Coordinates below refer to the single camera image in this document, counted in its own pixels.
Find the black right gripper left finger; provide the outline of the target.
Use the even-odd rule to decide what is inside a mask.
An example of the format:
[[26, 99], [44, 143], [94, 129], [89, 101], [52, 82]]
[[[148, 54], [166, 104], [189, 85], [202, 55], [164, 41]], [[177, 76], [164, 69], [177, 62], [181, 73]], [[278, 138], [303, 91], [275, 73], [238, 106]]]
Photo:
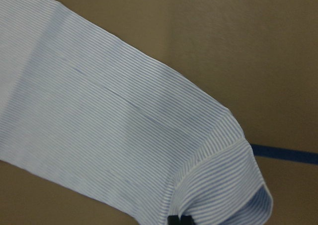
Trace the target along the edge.
[[171, 215], [167, 217], [168, 225], [179, 225], [179, 217], [178, 215]]

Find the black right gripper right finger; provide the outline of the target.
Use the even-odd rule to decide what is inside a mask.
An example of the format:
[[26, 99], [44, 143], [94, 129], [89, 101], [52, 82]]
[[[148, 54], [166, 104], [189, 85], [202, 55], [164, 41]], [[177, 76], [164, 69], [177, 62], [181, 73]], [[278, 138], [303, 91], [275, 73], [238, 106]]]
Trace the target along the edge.
[[191, 216], [181, 216], [181, 225], [193, 225], [193, 218]]

